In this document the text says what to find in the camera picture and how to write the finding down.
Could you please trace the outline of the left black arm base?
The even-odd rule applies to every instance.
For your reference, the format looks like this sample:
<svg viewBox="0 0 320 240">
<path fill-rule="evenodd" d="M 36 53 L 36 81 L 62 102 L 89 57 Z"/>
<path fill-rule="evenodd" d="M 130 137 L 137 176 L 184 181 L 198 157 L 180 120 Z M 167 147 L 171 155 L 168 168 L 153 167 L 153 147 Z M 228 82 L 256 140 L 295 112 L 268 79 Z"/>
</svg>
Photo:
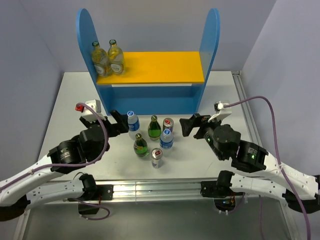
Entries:
<svg viewBox="0 0 320 240">
<path fill-rule="evenodd" d="M 94 193 L 88 197 L 68 198 L 68 202 L 78 203 L 77 209 L 79 216 L 88 221 L 99 221 L 108 218 L 111 215 L 110 210 L 102 205 L 103 201 L 113 199 L 114 186 L 112 184 L 97 185 Z M 99 210 L 106 211 L 106 215 L 97 216 Z"/>
</svg>

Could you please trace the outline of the Red Bull can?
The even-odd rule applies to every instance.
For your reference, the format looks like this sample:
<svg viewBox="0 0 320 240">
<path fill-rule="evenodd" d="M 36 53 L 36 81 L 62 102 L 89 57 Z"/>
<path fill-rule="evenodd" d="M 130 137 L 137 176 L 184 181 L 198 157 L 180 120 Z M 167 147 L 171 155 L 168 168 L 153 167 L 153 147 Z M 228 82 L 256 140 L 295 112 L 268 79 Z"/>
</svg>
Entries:
<svg viewBox="0 0 320 240">
<path fill-rule="evenodd" d="M 154 168 L 160 168 L 162 166 L 163 152 L 160 148 L 154 148 L 151 152 L 151 164 Z"/>
<path fill-rule="evenodd" d="M 166 117 L 162 123 L 162 130 L 169 129 L 170 132 L 173 132 L 174 129 L 174 120 L 172 118 Z"/>
</svg>

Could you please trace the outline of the green glass bottle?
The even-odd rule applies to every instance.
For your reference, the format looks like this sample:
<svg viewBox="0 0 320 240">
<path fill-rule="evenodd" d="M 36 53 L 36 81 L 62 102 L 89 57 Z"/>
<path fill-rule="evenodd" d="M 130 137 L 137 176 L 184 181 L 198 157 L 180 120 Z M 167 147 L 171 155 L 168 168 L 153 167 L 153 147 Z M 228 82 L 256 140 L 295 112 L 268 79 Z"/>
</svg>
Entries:
<svg viewBox="0 0 320 240">
<path fill-rule="evenodd" d="M 135 154 L 139 157 L 144 157 L 148 154 L 148 144 L 140 133 L 135 135 L 133 149 Z"/>
<path fill-rule="evenodd" d="M 158 123 L 158 117 L 156 115 L 151 116 L 151 121 L 148 125 L 148 136 L 151 140 L 156 141 L 161 136 L 161 126 Z"/>
</svg>

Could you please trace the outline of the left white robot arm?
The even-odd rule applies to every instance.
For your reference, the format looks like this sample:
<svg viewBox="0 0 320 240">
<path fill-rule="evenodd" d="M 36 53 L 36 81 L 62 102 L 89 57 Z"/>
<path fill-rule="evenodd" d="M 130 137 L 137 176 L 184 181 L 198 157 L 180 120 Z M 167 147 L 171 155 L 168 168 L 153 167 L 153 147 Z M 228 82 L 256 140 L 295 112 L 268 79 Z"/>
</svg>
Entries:
<svg viewBox="0 0 320 240">
<path fill-rule="evenodd" d="M 91 174 L 58 183 L 45 183 L 84 168 L 99 160 L 110 149 L 109 138 L 129 131 L 128 117 L 112 110 L 115 123 L 100 116 L 88 121 L 80 117 L 86 127 L 78 135 L 62 141 L 31 167 L 0 183 L 0 220 L 15 219 L 35 206 L 62 199 L 89 201 L 98 196 L 98 187 Z"/>
</svg>

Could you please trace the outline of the Pocari Sweat plastic bottle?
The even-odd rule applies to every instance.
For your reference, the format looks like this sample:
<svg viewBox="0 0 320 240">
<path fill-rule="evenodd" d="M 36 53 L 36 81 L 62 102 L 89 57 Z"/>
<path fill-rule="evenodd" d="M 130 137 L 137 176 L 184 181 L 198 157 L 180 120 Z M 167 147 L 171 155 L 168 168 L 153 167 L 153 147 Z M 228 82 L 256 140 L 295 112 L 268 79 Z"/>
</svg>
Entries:
<svg viewBox="0 0 320 240">
<path fill-rule="evenodd" d="M 127 112 L 128 134 L 132 140 L 136 140 L 136 134 L 140 132 L 140 121 L 138 116 L 132 111 Z"/>
<path fill-rule="evenodd" d="M 174 136 L 170 129 L 165 129 L 160 135 L 160 147 L 162 149 L 171 149 L 174 143 Z"/>
</svg>

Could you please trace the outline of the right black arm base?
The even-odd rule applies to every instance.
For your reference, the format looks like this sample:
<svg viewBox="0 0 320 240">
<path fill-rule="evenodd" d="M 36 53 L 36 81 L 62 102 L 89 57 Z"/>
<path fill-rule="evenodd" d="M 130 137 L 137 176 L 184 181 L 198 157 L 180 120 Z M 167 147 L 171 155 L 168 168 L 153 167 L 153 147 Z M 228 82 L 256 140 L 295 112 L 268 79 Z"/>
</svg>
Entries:
<svg viewBox="0 0 320 240">
<path fill-rule="evenodd" d="M 214 210 L 218 214 L 231 214 L 245 203 L 245 193 L 234 192 L 229 188 L 218 186 L 216 180 L 200 182 L 200 194 L 204 198 L 213 199 Z"/>
</svg>

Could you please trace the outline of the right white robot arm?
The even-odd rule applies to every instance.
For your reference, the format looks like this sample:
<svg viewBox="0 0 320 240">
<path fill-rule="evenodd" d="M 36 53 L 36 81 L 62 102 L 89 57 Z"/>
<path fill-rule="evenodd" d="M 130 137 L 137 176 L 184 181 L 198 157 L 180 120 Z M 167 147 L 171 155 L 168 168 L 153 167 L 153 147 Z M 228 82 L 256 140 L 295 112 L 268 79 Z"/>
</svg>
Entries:
<svg viewBox="0 0 320 240">
<path fill-rule="evenodd" d="M 195 139 L 204 139 L 217 159 L 230 160 L 236 169 L 220 171 L 216 180 L 201 182 L 201 195 L 225 198 L 243 193 L 262 195 L 286 202 L 296 212 L 312 214 L 320 209 L 320 177 L 307 175 L 284 164 L 263 147 L 241 139 L 241 133 L 229 124 L 222 124 L 217 115 L 195 113 L 179 120 L 182 135 L 187 137 L 194 128 Z"/>
</svg>

